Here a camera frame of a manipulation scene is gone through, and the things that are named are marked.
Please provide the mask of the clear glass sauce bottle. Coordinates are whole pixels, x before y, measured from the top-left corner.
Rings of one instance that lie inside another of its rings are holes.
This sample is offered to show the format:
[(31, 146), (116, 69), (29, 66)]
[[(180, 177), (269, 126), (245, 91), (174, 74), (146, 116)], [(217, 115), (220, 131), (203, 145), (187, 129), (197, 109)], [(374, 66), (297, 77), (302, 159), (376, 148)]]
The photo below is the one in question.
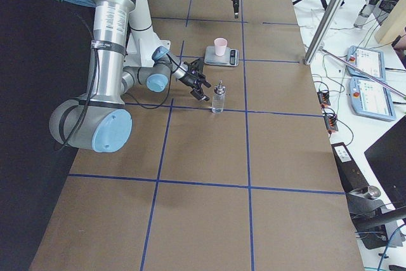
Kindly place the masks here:
[(213, 99), (211, 104), (212, 113), (221, 113), (225, 106), (225, 95), (226, 86), (223, 84), (222, 80), (219, 80), (218, 84), (215, 85), (213, 91)]

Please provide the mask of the pink plastic cup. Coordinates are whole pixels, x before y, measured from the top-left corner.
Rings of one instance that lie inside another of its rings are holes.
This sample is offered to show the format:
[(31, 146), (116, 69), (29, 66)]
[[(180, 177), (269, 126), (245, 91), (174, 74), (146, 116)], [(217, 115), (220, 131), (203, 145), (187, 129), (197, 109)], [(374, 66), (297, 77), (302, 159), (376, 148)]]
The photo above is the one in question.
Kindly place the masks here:
[(223, 56), (226, 53), (228, 41), (223, 37), (214, 40), (214, 51), (216, 56)]

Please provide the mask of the silver digital kitchen scale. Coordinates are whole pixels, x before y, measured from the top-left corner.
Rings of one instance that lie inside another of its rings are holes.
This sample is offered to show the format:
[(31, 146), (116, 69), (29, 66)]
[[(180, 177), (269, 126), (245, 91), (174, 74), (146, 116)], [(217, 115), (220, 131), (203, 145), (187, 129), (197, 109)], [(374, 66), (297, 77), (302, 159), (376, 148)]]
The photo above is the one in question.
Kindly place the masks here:
[(225, 54), (218, 56), (215, 54), (215, 47), (208, 46), (204, 56), (204, 63), (207, 65), (236, 67), (239, 65), (239, 51), (226, 47)]

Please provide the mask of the orange black connector block far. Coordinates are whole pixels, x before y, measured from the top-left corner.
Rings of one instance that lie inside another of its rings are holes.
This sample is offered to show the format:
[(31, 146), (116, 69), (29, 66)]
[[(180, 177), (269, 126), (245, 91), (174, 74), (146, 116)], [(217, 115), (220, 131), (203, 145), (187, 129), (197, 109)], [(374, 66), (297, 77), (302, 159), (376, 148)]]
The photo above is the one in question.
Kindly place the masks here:
[(328, 107), (330, 103), (330, 93), (328, 91), (318, 91), (317, 92), (318, 100), (321, 107)]

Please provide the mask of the orange black connector block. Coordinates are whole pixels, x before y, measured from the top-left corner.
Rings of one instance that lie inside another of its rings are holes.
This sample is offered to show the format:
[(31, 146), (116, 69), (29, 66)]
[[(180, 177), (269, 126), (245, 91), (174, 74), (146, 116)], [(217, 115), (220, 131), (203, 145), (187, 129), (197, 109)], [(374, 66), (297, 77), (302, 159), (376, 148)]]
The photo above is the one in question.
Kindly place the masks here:
[(327, 129), (327, 132), (329, 134), (335, 133), (338, 131), (338, 126), (337, 126), (337, 115), (333, 113), (325, 113), (324, 114), (324, 121), (325, 121), (325, 126)]
[(317, 92), (318, 100), (321, 107), (328, 107), (330, 103), (330, 93), (328, 91), (318, 91)]

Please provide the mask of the orange black connector block near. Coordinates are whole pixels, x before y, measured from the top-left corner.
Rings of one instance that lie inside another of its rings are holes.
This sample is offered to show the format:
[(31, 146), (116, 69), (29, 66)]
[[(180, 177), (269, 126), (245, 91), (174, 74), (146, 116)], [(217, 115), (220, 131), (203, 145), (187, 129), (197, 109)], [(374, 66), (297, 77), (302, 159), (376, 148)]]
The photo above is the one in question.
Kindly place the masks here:
[(324, 121), (325, 121), (325, 126), (327, 129), (327, 132), (329, 134), (335, 133), (338, 131), (338, 126), (337, 126), (337, 115), (333, 113), (325, 113), (324, 114)]

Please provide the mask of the far blue teach pendant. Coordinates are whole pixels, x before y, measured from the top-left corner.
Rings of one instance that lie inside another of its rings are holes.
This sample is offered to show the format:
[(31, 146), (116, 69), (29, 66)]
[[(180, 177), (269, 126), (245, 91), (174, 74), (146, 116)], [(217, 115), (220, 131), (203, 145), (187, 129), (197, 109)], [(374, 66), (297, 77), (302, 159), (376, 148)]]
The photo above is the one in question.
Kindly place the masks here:
[(384, 53), (382, 51), (350, 46), (347, 62), (380, 80), (386, 79)]

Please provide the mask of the blue teach pendant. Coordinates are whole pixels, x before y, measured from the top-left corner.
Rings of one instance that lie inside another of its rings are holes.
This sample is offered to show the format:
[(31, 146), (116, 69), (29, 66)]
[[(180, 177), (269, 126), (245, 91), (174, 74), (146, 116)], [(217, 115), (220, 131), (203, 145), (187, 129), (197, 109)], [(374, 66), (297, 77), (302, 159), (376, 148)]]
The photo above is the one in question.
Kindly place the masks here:
[(388, 89), (362, 77), (352, 77), (349, 84), (350, 102), (358, 116), (395, 121), (396, 114)]
[(386, 79), (384, 53), (382, 51), (350, 46), (347, 62), (380, 80)]

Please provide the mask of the near blue teach pendant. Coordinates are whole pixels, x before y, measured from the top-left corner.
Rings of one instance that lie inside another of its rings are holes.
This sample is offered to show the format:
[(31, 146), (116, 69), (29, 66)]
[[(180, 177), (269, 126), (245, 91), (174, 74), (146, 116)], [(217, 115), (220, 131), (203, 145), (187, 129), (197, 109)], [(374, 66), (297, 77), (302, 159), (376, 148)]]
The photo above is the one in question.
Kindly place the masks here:
[(358, 116), (395, 121), (396, 114), (388, 89), (362, 77), (352, 77), (349, 84), (350, 102)]

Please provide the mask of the thin metal rod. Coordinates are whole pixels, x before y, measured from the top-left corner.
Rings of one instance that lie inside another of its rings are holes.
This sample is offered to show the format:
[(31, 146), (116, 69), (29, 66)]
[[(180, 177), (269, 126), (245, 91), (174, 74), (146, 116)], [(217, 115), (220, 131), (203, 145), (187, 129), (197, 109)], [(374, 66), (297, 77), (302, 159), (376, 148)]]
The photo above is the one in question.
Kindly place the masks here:
[(323, 49), (323, 48), (320, 48), (319, 50), (320, 50), (321, 52), (325, 53), (326, 55), (329, 55), (329, 56), (333, 57), (333, 59), (335, 59), (335, 60), (337, 60), (337, 61), (339, 61), (339, 62), (345, 64), (345, 66), (351, 67), (353, 70), (355, 70), (355, 71), (358, 72), (359, 74), (361, 74), (361, 75), (363, 75), (363, 76), (365, 76), (365, 77), (367, 77), (367, 78), (369, 78), (369, 79), (375, 81), (376, 83), (380, 84), (380, 85), (383, 86), (384, 88), (390, 90), (390, 91), (391, 91), (392, 93), (394, 93), (395, 95), (397, 95), (397, 96), (399, 96), (399, 97), (405, 99), (405, 93), (402, 93), (401, 91), (399, 91), (399, 90), (397, 90), (397, 89), (391, 87), (389, 84), (386, 84), (384, 81), (378, 79), (377, 77), (372, 76), (372, 75), (370, 75), (370, 74), (368, 74), (368, 73), (366, 73), (366, 72), (364, 72), (364, 71), (358, 69), (358, 68), (357, 68), (355, 65), (353, 65), (352, 63), (347, 62), (346, 60), (343, 60), (342, 58), (339, 58), (338, 56), (332, 54), (331, 52), (329, 52), (329, 51), (327, 51), (327, 50), (325, 50), (325, 49)]

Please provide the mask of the black monitor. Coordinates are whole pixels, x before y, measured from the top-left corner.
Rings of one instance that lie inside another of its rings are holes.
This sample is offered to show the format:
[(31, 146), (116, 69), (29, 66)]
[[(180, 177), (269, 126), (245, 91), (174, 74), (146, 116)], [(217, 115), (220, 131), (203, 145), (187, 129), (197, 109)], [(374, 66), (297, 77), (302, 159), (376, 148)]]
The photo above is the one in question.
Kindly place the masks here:
[(390, 201), (405, 205), (405, 117), (365, 151), (371, 170)]

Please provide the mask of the aluminium frame post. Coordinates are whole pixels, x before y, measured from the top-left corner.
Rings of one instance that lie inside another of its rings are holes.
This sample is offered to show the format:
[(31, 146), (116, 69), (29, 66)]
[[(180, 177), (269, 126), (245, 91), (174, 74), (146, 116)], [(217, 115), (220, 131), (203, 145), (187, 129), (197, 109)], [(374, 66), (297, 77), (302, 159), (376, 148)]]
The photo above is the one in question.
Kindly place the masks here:
[(316, 52), (320, 49), (321, 43), (324, 40), (326, 33), (328, 32), (331, 23), (337, 13), (337, 10), (342, 3), (342, 0), (331, 0), (325, 10), (325, 13), (320, 21), (320, 24), (311, 40), (311, 43), (307, 49), (306, 55), (304, 57), (304, 64), (310, 65), (314, 59)]

